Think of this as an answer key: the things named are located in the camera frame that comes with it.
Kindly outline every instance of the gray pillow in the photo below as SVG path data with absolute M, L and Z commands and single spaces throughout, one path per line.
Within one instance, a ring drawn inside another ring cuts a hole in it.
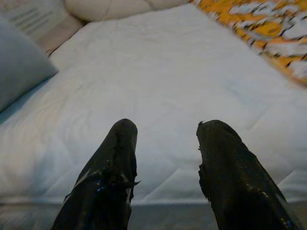
M 0 112 L 57 72 L 44 52 L 0 15 Z

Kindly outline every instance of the yellow patterned fabric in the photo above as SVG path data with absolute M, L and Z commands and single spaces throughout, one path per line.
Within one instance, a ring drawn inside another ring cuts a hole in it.
M 307 0 L 194 0 L 285 76 L 307 85 Z

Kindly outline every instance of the white mattress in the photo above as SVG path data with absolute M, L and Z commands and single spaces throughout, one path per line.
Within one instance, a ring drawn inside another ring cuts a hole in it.
M 0 114 L 1 204 L 59 205 L 122 118 L 139 131 L 134 205 L 206 203 L 196 129 L 212 119 L 307 200 L 306 88 L 193 5 L 90 23 L 51 59 L 59 74 Z

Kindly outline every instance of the white pillow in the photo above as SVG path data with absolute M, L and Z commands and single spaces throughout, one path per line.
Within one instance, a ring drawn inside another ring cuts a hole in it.
M 64 0 L 0 0 L 0 12 L 48 55 L 83 27 Z
M 0 15 L 0 112 L 57 72 L 44 52 Z
M 188 2 L 189 0 L 65 0 L 67 11 L 86 21 L 123 18 Z

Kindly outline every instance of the quilted mattress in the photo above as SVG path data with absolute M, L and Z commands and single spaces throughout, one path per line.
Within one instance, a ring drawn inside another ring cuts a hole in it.
M 51 60 L 59 74 L 0 114 L 0 224 L 7 229 L 25 221 L 43 229 L 35 221 L 54 218 L 125 117 L 139 131 L 135 206 L 208 207 L 196 129 L 212 119 L 239 133 L 289 202 L 307 201 L 307 89 L 195 6 L 90 23 Z

